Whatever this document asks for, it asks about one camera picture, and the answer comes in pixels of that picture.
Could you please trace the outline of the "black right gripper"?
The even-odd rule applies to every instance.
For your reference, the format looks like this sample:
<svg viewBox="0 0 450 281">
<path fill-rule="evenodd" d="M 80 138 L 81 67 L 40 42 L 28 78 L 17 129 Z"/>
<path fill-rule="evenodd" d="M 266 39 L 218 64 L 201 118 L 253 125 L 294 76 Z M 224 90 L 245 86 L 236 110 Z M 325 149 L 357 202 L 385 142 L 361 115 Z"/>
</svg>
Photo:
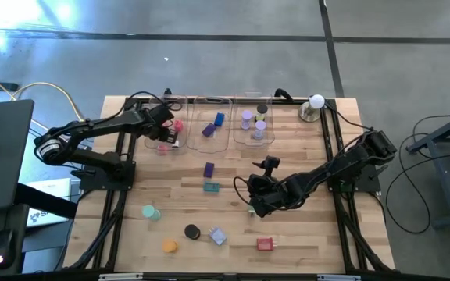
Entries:
<svg viewBox="0 0 450 281">
<path fill-rule="evenodd" d="M 250 175 L 248 192 L 250 204 L 260 218 L 266 215 L 267 209 L 268 214 L 271 215 L 278 209 L 287 208 L 294 203 L 294 198 L 288 193 L 288 190 L 268 176 Z"/>
</svg>

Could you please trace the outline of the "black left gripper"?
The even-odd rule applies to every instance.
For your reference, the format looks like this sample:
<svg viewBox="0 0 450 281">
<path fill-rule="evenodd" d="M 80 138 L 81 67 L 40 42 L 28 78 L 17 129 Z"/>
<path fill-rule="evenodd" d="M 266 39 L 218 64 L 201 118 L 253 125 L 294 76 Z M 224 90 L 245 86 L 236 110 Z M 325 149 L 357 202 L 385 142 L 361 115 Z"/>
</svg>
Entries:
<svg viewBox="0 0 450 281">
<path fill-rule="evenodd" d="M 164 127 L 164 123 L 170 119 L 154 119 L 151 109 L 148 110 L 148 125 L 144 128 L 145 137 L 161 137 L 163 142 L 176 142 L 178 131 Z"/>
</svg>

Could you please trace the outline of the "black capped red sand hourglass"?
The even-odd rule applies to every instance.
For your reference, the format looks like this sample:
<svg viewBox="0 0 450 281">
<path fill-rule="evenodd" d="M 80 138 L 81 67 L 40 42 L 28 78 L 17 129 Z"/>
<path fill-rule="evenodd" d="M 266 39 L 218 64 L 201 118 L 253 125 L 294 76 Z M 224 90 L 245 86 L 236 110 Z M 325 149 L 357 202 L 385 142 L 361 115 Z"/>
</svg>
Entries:
<svg viewBox="0 0 450 281">
<path fill-rule="evenodd" d="M 188 224 L 184 228 L 184 235 L 191 240 L 197 240 L 201 236 L 201 230 L 195 224 Z"/>
</svg>

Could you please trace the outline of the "teal capped hourglass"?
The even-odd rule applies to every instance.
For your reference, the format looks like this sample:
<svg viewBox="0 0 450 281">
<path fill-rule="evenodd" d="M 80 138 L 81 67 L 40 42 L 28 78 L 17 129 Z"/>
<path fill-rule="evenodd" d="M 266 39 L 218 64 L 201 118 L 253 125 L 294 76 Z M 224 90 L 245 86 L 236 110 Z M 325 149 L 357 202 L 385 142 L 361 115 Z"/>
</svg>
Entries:
<svg viewBox="0 0 450 281">
<path fill-rule="evenodd" d="M 153 205 L 144 205 L 142 207 L 142 215 L 153 222 L 161 219 L 161 212 Z"/>
</svg>

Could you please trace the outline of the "clear plastic bin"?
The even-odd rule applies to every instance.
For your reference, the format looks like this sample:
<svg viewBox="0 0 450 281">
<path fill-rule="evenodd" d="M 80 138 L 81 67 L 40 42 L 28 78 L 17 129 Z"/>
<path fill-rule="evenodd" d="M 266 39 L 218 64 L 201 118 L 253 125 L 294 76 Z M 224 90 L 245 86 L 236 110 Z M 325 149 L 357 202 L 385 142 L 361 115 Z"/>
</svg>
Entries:
<svg viewBox="0 0 450 281">
<path fill-rule="evenodd" d="M 265 95 L 262 92 L 244 92 L 234 96 L 234 140 L 245 147 L 264 148 L 275 141 L 275 133 L 273 131 L 273 95 Z M 257 106 L 267 104 L 268 112 L 266 113 L 265 122 L 266 130 L 262 140 L 253 138 L 255 131 L 255 116 L 257 114 Z M 241 128 L 241 114 L 244 110 L 252 113 L 251 125 L 249 130 Z"/>
<path fill-rule="evenodd" d="M 179 148 L 173 148 L 171 143 L 163 142 L 160 140 L 150 140 L 145 138 L 144 145 L 146 148 L 156 150 L 157 146 L 160 144 L 165 144 L 169 147 L 169 152 L 177 152 L 184 148 L 188 139 L 188 120 L 189 120 L 189 109 L 190 106 L 188 104 L 188 98 L 184 95 L 175 95 L 175 94 L 164 94 L 159 96 L 159 99 L 167 103 L 170 107 L 171 112 L 174 117 L 170 121 L 166 121 L 163 125 L 168 127 L 169 129 L 173 129 L 173 121 L 175 119 L 180 119 L 184 123 L 184 128 L 182 131 L 178 133 L 177 140 L 180 142 Z"/>
<path fill-rule="evenodd" d="M 233 102 L 229 98 L 197 97 L 193 101 L 193 112 L 189 127 L 187 145 L 191 150 L 215 154 L 228 149 Z M 225 114 L 225 120 L 221 127 L 210 137 L 202 135 L 203 129 L 214 123 L 216 114 Z"/>
</svg>

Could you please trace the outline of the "grey lavender multiport charger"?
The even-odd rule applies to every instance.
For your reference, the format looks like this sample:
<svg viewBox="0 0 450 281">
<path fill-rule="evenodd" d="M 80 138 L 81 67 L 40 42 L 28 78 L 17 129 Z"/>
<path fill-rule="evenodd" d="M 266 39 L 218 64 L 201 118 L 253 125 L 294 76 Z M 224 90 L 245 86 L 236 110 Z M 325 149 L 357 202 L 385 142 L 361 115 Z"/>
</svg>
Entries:
<svg viewBox="0 0 450 281">
<path fill-rule="evenodd" d="M 209 237 L 211 240 L 218 246 L 221 246 L 227 240 L 227 235 L 225 232 L 219 227 L 213 227 L 209 230 Z"/>
</svg>

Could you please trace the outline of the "white bulb lamp wooden base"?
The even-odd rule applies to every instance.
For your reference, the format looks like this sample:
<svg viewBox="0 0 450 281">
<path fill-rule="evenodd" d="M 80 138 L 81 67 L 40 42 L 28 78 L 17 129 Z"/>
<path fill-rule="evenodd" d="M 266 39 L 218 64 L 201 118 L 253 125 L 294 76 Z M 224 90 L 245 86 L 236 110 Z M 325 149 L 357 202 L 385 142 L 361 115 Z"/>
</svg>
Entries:
<svg viewBox="0 0 450 281">
<path fill-rule="evenodd" d="M 314 123 L 320 118 L 321 109 L 325 106 L 325 98 L 320 94 L 314 94 L 304 102 L 299 110 L 299 118 L 307 123 Z"/>
</svg>

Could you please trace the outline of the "white printed sheet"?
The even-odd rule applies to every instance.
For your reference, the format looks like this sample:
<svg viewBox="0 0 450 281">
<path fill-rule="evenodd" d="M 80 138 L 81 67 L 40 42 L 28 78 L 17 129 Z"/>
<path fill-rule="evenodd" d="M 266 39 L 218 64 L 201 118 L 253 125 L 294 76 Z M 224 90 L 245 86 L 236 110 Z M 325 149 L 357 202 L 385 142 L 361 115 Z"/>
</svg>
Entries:
<svg viewBox="0 0 450 281">
<path fill-rule="evenodd" d="M 36 190 L 42 191 L 55 197 L 60 197 L 70 200 L 71 195 L 71 179 L 62 178 L 57 180 L 43 180 L 36 182 L 29 182 L 27 186 L 33 187 Z M 47 226 L 51 224 L 67 222 L 68 219 L 58 216 L 46 211 L 31 208 L 27 217 L 27 228 L 34 228 L 38 226 Z"/>
</svg>

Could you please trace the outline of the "black diagonal desk bar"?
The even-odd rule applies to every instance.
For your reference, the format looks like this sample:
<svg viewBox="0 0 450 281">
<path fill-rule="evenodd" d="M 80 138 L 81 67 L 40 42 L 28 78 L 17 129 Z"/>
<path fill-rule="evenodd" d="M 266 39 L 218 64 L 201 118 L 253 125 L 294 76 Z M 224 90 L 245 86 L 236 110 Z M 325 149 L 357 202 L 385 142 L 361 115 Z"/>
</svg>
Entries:
<svg viewBox="0 0 450 281">
<path fill-rule="evenodd" d="M 73 219 L 77 212 L 77 203 L 46 194 L 43 191 L 22 183 L 17 184 L 14 203 L 28 205 L 30 208 L 42 210 L 67 219 Z"/>
</svg>

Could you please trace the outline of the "black computer mouse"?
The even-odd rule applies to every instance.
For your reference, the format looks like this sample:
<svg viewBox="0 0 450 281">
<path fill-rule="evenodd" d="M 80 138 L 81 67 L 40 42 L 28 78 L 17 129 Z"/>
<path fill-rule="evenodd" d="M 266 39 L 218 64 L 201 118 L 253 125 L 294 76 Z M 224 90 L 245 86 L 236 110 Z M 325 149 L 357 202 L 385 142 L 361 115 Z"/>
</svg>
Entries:
<svg viewBox="0 0 450 281">
<path fill-rule="evenodd" d="M 16 258 L 15 234 L 11 229 L 0 231 L 0 269 L 9 268 Z"/>
</svg>

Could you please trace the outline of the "red wall charger with prongs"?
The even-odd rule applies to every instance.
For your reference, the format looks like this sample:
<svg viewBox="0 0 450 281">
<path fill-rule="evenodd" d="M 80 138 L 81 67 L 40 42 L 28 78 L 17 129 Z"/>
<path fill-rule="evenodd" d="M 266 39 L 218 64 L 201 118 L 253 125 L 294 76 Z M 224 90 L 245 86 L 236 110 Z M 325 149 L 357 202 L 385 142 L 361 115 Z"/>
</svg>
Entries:
<svg viewBox="0 0 450 281">
<path fill-rule="evenodd" d="M 260 237 L 256 240 L 256 248 L 258 251 L 273 251 L 275 243 L 272 237 Z"/>
</svg>

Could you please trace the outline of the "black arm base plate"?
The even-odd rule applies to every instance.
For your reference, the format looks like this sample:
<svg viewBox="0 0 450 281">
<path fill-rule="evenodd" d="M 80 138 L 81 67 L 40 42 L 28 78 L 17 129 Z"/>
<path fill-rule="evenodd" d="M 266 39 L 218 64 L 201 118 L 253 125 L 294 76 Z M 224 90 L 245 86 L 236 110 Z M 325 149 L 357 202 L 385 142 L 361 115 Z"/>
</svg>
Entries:
<svg viewBox="0 0 450 281">
<path fill-rule="evenodd" d="M 132 188 L 136 162 L 120 161 L 100 166 L 86 165 L 71 174 L 80 179 L 82 190 L 114 190 L 127 191 Z"/>
<path fill-rule="evenodd" d="M 388 167 L 388 165 L 366 165 L 360 170 L 357 176 L 344 178 L 343 176 L 333 176 L 328 181 L 328 187 L 334 192 L 381 192 L 378 176 Z"/>
</svg>

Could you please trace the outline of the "white metal bracket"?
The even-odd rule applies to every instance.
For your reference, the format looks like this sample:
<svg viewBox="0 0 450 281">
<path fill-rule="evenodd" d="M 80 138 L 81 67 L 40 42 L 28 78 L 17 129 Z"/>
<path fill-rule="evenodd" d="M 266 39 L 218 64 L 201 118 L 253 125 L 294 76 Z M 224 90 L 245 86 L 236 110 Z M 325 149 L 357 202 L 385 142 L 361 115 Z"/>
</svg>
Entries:
<svg viewBox="0 0 450 281">
<path fill-rule="evenodd" d="M 98 281 L 138 281 L 143 280 L 144 275 L 139 272 L 122 272 L 101 274 Z"/>
<path fill-rule="evenodd" d="M 362 281 L 362 279 L 353 275 L 320 274 L 316 277 L 316 281 Z"/>
</svg>

